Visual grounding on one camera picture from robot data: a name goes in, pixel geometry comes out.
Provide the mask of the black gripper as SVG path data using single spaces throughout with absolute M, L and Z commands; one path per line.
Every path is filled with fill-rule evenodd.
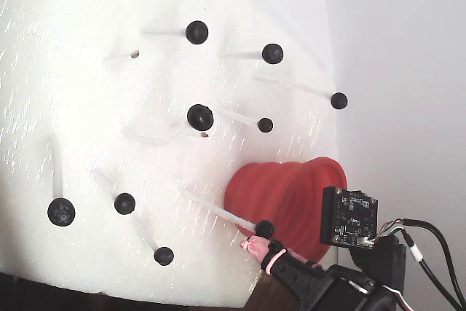
M 285 247 L 278 240 L 248 237 L 241 249 L 260 264 L 261 270 L 296 289 L 301 310 L 391 310 L 392 297 L 362 272 L 321 265 Z

